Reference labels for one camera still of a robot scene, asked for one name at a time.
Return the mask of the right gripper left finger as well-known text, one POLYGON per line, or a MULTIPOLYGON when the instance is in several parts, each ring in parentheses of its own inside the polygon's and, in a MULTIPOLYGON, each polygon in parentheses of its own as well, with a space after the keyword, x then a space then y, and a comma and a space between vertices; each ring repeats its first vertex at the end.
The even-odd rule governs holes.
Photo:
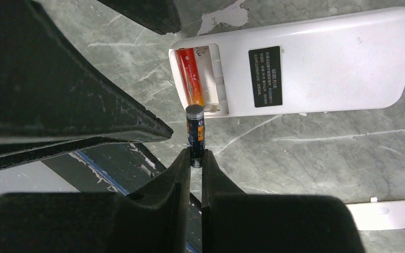
POLYGON ((0 195, 0 252, 184 252, 190 151, 131 194, 0 195))

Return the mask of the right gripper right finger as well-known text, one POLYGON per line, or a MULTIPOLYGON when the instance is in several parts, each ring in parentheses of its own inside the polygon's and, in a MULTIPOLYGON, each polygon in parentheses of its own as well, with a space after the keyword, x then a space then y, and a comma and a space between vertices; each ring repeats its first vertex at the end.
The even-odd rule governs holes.
POLYGON ((203 252, 364 252, 352 215, 333 196, 251 194, 202 159, 203 252))

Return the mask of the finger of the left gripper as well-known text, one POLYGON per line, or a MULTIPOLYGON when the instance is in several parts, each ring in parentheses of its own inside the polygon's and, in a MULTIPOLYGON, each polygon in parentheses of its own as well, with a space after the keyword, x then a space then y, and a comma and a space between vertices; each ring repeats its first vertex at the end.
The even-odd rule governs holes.
POLYGON ((177 33, 181 21, 173 0, 99 0, 103 5, 159 34, 177 33))
POLYGON ((0 170, 172 129, 101 74, 35 1, 0 1, 0 170))

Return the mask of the red AAA battery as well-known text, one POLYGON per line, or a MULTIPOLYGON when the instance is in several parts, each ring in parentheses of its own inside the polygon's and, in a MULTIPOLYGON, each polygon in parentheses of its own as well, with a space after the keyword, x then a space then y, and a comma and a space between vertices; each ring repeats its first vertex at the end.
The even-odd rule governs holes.
POLYGON ((196 104, 204 108, 206 103, 199 77, 194 49, 180 48, 176 50, 176 56, 188 104, 196 104))

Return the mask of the black AAA battery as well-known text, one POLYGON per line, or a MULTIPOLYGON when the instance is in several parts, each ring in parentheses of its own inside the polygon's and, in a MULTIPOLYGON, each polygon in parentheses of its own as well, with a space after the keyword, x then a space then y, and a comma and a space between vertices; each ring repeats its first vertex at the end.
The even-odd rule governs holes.
POLYGON ((186 117, 191 166, 201 168, 205 151, 204 108, 198 104, 189 105, 186 107, 186 117))

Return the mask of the white battery cover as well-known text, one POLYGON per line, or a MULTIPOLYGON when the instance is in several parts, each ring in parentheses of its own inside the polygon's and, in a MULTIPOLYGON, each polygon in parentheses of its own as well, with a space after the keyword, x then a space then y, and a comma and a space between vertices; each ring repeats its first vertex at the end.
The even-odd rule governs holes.
POLYGON ((346 205, 359 231, 384 231, 405 229, 405 200, 379 201, 346 205))

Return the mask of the white remote control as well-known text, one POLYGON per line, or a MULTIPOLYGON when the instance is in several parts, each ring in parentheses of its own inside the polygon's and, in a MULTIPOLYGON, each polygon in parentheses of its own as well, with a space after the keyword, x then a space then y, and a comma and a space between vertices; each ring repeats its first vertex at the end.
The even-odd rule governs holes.
POLYGON ((191 48, 206 117, 383 109, 405 87, 405 7, 187 38, 169 61, 188 106, 178 50, 191 48))

